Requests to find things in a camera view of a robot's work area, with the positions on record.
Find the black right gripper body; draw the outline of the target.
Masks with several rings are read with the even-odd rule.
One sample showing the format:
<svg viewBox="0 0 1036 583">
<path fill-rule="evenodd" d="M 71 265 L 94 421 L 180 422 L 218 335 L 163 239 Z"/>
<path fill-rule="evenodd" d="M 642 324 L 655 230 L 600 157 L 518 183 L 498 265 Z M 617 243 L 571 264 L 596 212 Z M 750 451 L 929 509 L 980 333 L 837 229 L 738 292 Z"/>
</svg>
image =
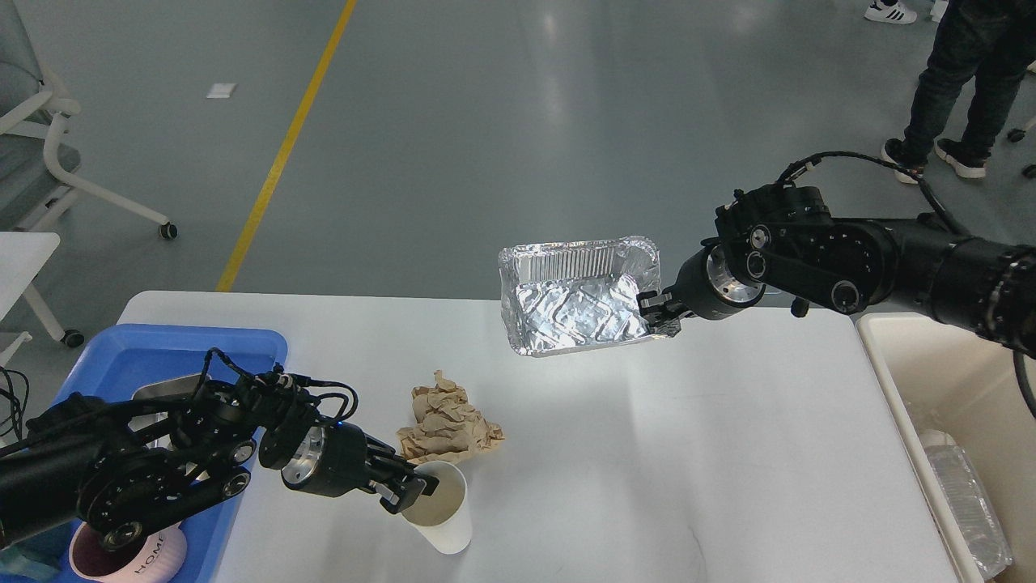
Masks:
<svg viewBox="0 0 1036 583">
<path fill-rule="evenodd" d="M 766 285 L 735 276 L 722 247 L 703 247 L 677 274 L 673 301 L 692 317 L 721 321 L 761 302 Z"/>
</svg>

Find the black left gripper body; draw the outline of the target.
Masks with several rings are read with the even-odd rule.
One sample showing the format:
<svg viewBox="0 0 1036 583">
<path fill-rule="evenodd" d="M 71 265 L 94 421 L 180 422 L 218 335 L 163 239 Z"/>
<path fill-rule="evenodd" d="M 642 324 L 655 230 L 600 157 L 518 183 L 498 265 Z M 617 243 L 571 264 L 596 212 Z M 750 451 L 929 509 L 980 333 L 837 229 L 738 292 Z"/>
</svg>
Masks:
<svg viewBox="0 0 1036 583">
<path fill-rule="evenodd" d="M 374 493 L 367 455 L 377 439 L 351 422 L 333 422 L 308 431 L 292 459 L 281 469 L 290 490 L 339 497 L 358 488 Z"/>
</svg>

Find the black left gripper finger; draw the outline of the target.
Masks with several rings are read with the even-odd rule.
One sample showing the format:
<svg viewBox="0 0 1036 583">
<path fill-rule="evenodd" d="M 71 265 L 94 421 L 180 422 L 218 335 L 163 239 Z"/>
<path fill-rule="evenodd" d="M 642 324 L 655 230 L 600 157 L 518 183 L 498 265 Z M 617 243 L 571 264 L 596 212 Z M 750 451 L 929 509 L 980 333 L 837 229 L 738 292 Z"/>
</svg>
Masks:
<svg viewBox="0 0 1036 583">
<path fill-rule="evenodd" d="M 419 496 L 426 496 L 428 476 L 414 474 L 403 479 L 370 480 L 373 493 L 380 496 L 380 505 L 391 514 L 399 514 L 410 509 Z"/>
<path fill-rule="evenodd" d="M 414 474 L 426 474 L 428 476 L 427 496 L 432 496 L 440 480 L 434 475 L 418 470 L 418 465 L 406 461 L 400 457 L 392 446 L 378 440 L 374 436 L 366 435 L 366 461 L 367 472 L 366 489 L 373 493 L 370 480 L 403 479 L 404 476 Z"/>
</svg>

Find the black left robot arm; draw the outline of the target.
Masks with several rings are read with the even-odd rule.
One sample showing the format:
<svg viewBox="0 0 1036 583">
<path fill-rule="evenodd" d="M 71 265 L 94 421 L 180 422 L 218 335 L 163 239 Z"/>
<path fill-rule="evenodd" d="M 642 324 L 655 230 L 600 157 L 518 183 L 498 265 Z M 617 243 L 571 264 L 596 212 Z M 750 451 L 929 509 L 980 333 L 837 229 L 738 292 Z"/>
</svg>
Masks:
<svg viewBox="0 0 1036 583">
<path fill-rule="evenodd" d="M 185 392 L 74 392 L 2 450 L 2 546 L 79 519 L 121 550 L 243 493 L 252 458 L 289 490 L 375 494 L 391 514 L 433 495 L 439 479 L 350 422 L 356 407 L 348 384 L 248 372 L 218 348 Z"/>
</svg>

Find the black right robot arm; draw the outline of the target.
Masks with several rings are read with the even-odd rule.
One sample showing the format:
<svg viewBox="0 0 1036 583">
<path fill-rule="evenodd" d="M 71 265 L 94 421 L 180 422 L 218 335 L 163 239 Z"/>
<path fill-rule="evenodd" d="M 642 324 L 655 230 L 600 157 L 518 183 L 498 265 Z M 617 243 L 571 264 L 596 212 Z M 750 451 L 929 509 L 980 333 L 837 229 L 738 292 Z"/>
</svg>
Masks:
<svg viewBox="0 0 1036 583">
<path fill-rule="evenodd" d="M 1034 407 L 1025 359 L 1034 357 L 1035 251 L 971 235 L 916 171 L 930 206 L 914 220 L 835 218 L 821 192 L 796 180 L 818 152 L 777 180 L 737 190 L 715 210 L 715 236 L 681 266 L 677 282 L 637 296 L 652 330 L 685 317 L 724 320 L 755 307 L 768 287 L 792 295 L 792 314 L 816 305 L 852 315 L 889 302 L 1013 352 L 1021 398 Z"/>
</svg>

